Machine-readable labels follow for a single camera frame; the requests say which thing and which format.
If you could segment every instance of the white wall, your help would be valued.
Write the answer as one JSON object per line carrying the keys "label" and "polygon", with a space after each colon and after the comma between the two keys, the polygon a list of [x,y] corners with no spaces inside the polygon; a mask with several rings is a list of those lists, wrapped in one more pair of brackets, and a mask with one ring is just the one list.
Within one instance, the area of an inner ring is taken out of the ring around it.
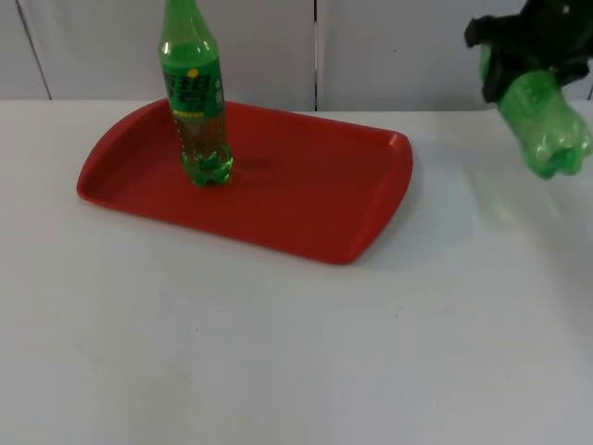
{"label": "white wall", "polygon": [[[22,0],[56,99],[163,97],[165,0]],[[313,109],[312,0],[198,0],[221,48],[227,98]]]}
{"label": "white wall", "polygon": [[46,99],[41,73],[14,1],[0,0],[0,99]]}
{"label": "white wall", "polygon": [[[472,17],[525,0],[318,0],[319,110],[484,108]],[[591,80],[567,89],[586,99]]]}

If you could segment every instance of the bottle bottom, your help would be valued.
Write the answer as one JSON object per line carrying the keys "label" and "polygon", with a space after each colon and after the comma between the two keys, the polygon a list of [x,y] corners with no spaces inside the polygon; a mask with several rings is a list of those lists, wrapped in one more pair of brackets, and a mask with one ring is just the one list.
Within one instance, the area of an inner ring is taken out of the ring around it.
{"label": "bottle bottom", "polygon": [[214,150],[183,150],[182,165],[192,183],[198,186],[224,184],[231,177],[231,148],[221,145]]}

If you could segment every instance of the bottle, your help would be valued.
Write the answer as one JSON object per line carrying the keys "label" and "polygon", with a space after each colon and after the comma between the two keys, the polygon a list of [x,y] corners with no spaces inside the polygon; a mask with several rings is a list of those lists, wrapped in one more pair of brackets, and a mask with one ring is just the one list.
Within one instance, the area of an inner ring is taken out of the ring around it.
{"label": "bottle", "polygon": [[[486,77],[490,47],[484,46],[480,71]],[[593,151],[593,138],[583,118],[566,102],[548,70],[517,78],[497,103],[498,111],[521,145],[527,166],[549,179],[557,172],[574,175]]]}
{"label": "bottle", "polygon": [[227,182],[233,155],[226,138],[219,50],[196,0],[167,0],[158,55],[185,172],[196,185]]}

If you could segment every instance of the plastic tray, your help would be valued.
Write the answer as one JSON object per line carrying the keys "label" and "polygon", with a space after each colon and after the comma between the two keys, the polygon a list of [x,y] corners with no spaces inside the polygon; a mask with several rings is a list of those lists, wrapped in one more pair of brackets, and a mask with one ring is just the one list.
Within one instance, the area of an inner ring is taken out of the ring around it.
{"label": "plastic tray", "polygon": [[231,181],[185,176],[169,105],[117,123],[79,178],[103,207],[224,235],[314,260],[348,263],[383,230],[412,170],[400,133],[228,103]]}

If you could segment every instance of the robotic arm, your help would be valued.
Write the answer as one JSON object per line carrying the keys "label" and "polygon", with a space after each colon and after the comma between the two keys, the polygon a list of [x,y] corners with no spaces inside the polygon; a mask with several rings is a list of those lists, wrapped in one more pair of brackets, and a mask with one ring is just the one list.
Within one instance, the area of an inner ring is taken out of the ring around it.
{"label": "robotic arm", "polygon": [[529,167],[546,179],[577,173],[593,138],[561,88],[589,74],[593,0],[527,0],[517,15],[473,19],[465,42],[483,47],[484,100],[498,105]]}

